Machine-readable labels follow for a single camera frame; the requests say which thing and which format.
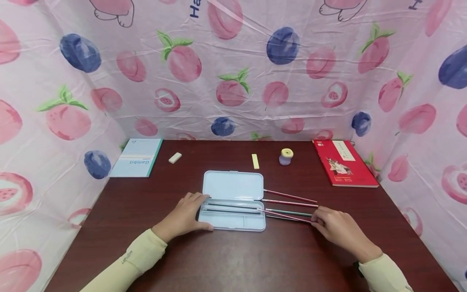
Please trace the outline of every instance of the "dark red tabletop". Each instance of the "dark red tabletop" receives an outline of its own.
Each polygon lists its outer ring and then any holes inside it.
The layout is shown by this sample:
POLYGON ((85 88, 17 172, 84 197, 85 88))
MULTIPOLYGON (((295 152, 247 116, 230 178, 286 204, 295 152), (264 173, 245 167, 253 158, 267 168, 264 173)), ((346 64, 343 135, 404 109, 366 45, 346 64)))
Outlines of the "dark red tabletop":
MULTIPOLYGON (((457 291, 383 188, 331 186, 311 142, 164 141, 149 178, 109 180, 46 292, 82 289, 182 196, 202 191, 208 170, 260 172, 267 189, 350 213, 399 265, 414 291, 457 291), (282 148, 294 151, 289 166, 278 163, 282 148), (170 164, 176 152, 183 156, 170 164), (252 153, 258 155, 257 171, 252 153)), ((271 194, 265 198, 284 199, 271 194)), ((312 210, 268 203, 266 207, 312 210)), ((354 261, 305 223, 267 218, 263 232, 216 230, 176 238, 128 291, 368 291, 354 261)))

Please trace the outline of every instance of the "sleeve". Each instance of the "sleeve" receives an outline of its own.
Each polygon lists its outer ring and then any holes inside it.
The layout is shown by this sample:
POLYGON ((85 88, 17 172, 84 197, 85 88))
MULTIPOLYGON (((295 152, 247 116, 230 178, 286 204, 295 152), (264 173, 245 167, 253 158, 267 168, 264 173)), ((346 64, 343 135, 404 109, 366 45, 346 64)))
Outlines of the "sleeve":
POLYGON ((126 254, 103 270, 81 292, 125 292, 164 255, 167 244, 151 229, 137 237, 126 254))
POLYGON ((359 269, 372 292, 413 292, 401 269, 386 254, 368 263, 360 263, 359 269))

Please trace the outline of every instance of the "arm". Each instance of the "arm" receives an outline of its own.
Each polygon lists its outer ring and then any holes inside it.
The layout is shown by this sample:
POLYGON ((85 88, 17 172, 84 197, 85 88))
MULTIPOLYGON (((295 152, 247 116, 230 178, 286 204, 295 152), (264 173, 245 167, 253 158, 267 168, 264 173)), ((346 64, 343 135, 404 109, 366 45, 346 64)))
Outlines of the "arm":
POLYGON ((101 272, 81 292, 125 292, 164 255, 166 242, 194 230, 213 231, 214 228, 209 223, 195 220, 196 212, 207 198, 208 195, 200 193, 186 194, 164 220, 137 237, 124 255, 101 272))
POLYGON ((319 207, 311 224, 329 241, 352 253, 372 292, 412 292, 402 271, 372 243, 347 213, 319 207))

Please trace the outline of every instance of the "book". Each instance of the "book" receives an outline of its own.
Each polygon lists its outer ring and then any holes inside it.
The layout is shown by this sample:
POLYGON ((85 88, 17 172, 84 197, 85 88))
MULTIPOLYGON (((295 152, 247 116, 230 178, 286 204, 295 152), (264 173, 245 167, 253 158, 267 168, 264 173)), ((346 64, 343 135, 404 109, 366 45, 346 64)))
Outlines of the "book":
POLYGON ((130 139, 110 172, 111 178, 148 178, 162 139, 130 139))
POLYGON ((313 140, 333 186, 379 187, 350 141, 313 140))

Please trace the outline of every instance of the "fabric backdrop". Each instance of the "fabric backdrop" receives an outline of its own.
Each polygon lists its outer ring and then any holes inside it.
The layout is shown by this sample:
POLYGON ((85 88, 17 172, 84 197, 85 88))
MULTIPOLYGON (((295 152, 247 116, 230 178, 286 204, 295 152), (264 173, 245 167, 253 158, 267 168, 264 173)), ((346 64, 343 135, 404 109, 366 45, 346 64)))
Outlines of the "fabric backdrop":
POLYGON ((466 16, 462 0, 0 0, 0 292, 45 289, 129 137, 352 139, 467 290, 466 16))

